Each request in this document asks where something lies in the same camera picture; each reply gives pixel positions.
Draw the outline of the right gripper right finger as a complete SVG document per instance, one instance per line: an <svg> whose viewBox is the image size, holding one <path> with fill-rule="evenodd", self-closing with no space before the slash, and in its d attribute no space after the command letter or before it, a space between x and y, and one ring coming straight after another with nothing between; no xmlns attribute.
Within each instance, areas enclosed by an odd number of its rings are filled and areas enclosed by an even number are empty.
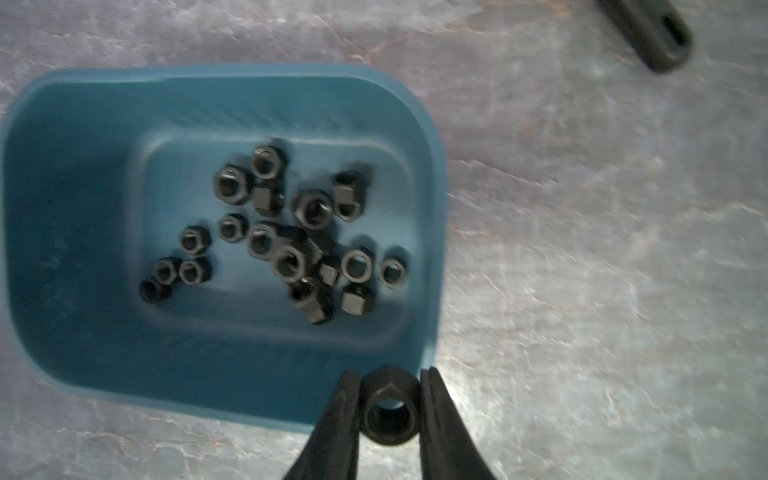
<svg viewBox="0 0 768 480"><path fill-rule="evenodd" d="M435 367L420 374L420 459L424 480L494 479Z"/></svg>

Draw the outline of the teal plastic storage box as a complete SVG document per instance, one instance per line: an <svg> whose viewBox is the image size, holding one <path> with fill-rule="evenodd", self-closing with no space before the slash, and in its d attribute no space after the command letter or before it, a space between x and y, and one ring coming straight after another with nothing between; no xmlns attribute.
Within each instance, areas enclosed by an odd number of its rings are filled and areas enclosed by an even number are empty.
<svg viewBox="0 0 768 480"><path fill-rule="evenodd" d="M273 145L279 180L250 168ZM214 193L226 164L253 187L280 182L273 218L250 199ZM333 202L333 177L363 175L362 215L334 212L322 231L290 210L302 190ZM27 86L1 128L1 316L30 362L54 382L118 402L284 430L309 430L341 373L395 364L416 372L434 358L442 293L447 159L437 129L401 83L354 64L257 64L59 70ZM363 316L342 311L311 324L245 238L228 243L218 221L279 228L303 243L313 270L350 249L374 255L375 294ZM202 226L211 245L192 257L180 234ZM211 278L181 279L146 303L139 285L163 257L205 257ZM407 265L388 289L382 260Z"/></svg>

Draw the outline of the black plastic scoop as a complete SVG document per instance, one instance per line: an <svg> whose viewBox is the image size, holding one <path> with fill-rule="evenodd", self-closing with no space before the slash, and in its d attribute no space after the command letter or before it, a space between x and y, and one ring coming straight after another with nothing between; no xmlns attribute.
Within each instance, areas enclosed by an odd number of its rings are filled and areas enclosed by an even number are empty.
<svg viewBox="0 0 768 480"><path fill-rule="evenodd" d="M667 73L690 58L693 33L670 1L598 0L597 4L651 71Z"/></svg>

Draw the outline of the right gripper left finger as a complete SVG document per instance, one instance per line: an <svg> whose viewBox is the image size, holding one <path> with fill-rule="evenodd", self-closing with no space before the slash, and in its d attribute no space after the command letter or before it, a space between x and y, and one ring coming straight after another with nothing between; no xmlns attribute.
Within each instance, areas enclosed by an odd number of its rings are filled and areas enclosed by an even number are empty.
<svg viewBox="0 0 768 480"><path fill-rule="evenodd" d="M358 372L343 372L285 479L357 478L361 379Z"/></svg>

